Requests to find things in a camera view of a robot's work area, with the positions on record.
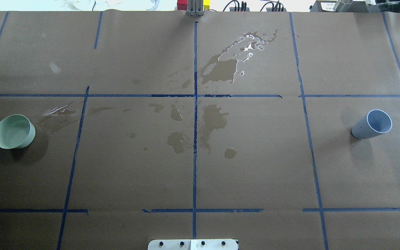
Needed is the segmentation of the blue-grey plastic cup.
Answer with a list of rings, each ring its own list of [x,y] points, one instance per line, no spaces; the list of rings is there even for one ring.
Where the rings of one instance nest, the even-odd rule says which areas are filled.
[[[391,131],[392,127],[392,119],[386,112],[373,109],[351,128],[351,135],[359,140],[364,140],[386,134]]]

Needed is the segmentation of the light green bowl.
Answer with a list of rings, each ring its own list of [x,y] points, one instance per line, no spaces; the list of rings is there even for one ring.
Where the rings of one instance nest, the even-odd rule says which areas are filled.
[[[13,114],[0,121],[0,148],[23,149],[35,138],[35,127],[21,114]]]

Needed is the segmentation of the red cube block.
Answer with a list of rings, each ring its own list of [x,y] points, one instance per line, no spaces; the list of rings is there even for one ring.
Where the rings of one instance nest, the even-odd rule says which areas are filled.
[[[185,10],[187,11],[188,0],[177,0],[177,10]]]

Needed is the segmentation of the yellow cube block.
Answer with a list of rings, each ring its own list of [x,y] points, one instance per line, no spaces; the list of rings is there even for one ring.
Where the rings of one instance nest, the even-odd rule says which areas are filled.
[[[203,0],[204,9],[209,9],[210,8],[210,2],[211,2],[211,0]]]

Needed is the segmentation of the left black power adapter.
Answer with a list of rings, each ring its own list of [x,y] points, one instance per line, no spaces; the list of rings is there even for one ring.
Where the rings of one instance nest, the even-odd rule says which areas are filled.
[[[248,7],[247,2],[245,1],[237,1],[237,0],[232,0],[228,2],[226,5],[226,8],[229,8],[229,11],[231,12],[249,12],[250,9]]]

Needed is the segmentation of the black power adapter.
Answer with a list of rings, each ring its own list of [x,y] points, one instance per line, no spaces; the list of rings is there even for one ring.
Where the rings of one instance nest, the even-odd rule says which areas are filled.
[[[271,7],[266,8],[267,12],[284,12],[285,7],[280,1],[268,1],[263,7],[271,4]]]
[[[231,12],[249,12],[250,9],[248,7],[247,2],[245,1],[237,1],[237,0],[232,0],[228,2],[226,5],[226,8],[229,8],[229,11]]]

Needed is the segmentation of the right black power adapter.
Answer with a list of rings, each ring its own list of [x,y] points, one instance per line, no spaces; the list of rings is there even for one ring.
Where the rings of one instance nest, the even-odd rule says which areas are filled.
[[[280,1],[268,1],[263,7],[271,4],[271,7],[266,8],[267,12],[284,12],[285,7]]]

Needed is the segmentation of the silver metal cylinder weight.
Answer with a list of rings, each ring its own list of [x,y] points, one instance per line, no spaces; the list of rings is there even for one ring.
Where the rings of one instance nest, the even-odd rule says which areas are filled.
[[[339,12],[339,13],[347,12],[348,9],[350,8],[352,2],[353,2],[353,0],[337,0],[335,2],[333,10],[335,12]]]

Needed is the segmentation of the aluminium frame post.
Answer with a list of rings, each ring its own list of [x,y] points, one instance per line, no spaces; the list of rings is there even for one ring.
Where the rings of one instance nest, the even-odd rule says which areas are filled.
[[[205,12],[203,0],[188,0],[187,15],[188,16],[203,16]]]

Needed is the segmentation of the black metal base plate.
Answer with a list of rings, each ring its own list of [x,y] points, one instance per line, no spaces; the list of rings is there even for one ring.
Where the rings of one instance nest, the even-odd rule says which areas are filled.
[[[337,0],[316,0],[309,8],[310,12],[348,12],[348,13],[379,13],[377,5],[367,5],[364,0],[352,1],[351,4],[338,3]]]

